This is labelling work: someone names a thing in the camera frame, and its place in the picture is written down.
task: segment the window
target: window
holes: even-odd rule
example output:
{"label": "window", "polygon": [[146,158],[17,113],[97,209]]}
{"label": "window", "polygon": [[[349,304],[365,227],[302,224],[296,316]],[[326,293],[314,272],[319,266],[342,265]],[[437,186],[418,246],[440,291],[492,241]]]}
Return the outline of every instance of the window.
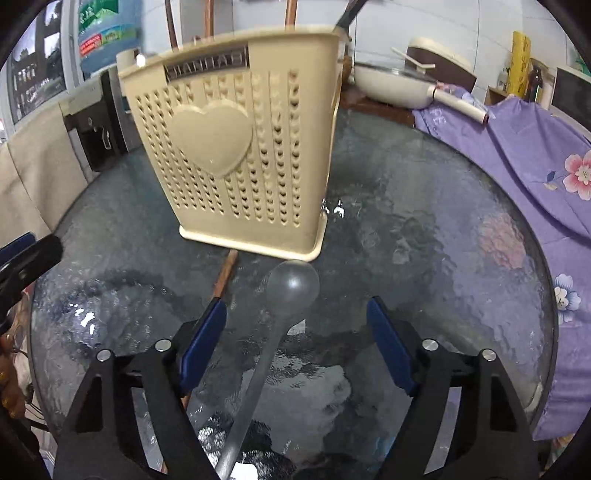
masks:
{"label": "window", "polygon": [[66,90],[60,48],[61,8],[62,0],[47,5],[8,59],[8,102],[14,124]]}

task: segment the white pan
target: white pan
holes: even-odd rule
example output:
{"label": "white pan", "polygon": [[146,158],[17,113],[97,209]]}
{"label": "white pan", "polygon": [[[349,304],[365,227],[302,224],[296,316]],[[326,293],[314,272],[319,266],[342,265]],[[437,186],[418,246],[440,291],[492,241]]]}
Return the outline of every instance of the white pan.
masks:
{"label": "white pan", "polygon": [[481,125],[488,123],[488,113],[438,89],[437,80],[424,74],[355,62],[353,77],[359,90],[373,100],[412,110],[421,110],[437,100]]}

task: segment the round glass tabletop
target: round glass tabletop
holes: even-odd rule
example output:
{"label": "round glass tabletop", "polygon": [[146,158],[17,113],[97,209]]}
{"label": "round glass tabletop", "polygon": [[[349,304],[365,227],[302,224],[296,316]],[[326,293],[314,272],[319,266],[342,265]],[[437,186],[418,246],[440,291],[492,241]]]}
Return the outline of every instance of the round glass tabletop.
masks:
{"label": "round glass tabletop", "polygon": [[[320,295],[282,338],[239,461],[259,479],[375,475],[410,399],[367,327],[374,295],[449,349],[497,351],[535,423],[556,351],[554,294],[537,241],[495,182],[421,132],[341,112],[324,208],[326,236],[312,262]],[[227,250],[178,234],[143,150],[92,183],[56,234],[64,257],[37,283],[31,357],[59,433],[92,356],[143,351],[199,317]],[[265,285],[279,262],[239,254],[226,329],[189,404],[214,464],[273,323]],[[158,468],[145,398],[134,395]],[[452,390],[428,470],[445,460],[458,399]]]}

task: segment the beige plastic utensil holder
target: beige plastic utensil holder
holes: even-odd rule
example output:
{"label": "beige plastic utensil holder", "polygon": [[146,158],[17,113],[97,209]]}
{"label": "beige plastic utensil holder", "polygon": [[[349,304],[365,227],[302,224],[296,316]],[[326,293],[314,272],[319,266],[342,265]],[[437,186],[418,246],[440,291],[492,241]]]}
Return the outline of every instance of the beige plastic utensil holder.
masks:
{"label": "beige plastic utensil holder", "polygon": [[183,237],[318,256],[344,38],[334,27],[245,31],[120,72]]}

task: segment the metal screw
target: metal screw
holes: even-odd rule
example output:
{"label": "metal screw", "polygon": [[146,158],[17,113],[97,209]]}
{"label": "metal screw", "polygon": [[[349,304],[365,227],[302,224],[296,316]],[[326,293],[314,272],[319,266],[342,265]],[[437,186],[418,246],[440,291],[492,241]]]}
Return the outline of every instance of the metal screw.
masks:
{"label": "metal screw", "polygon": [[430,352],[434,352],[439,348],[439,344],[435,340],[427,338],[426,340],[423,340],[423,348]]}
{"label": "metal screw", "polygon": [[99,362],[106,362],[109,358],[111,358],[111,352],[107,349],[101,350],[99,353],[96,354],[96,359]]}
{"label": "metal screw", "polygon": [[490,348],[483,350],[482,356],[484,357],[484,360],[486,360],[488,362],[492,362],[493,360],[496,360],[496,353],[493,350],[491,350]]}
{"label": "metal screw", "polygon": [[158,340],[154,345],[154,348],[159,352],[165,352],[172,346],[172,343],[167,338],[163,338],[162,340]]}

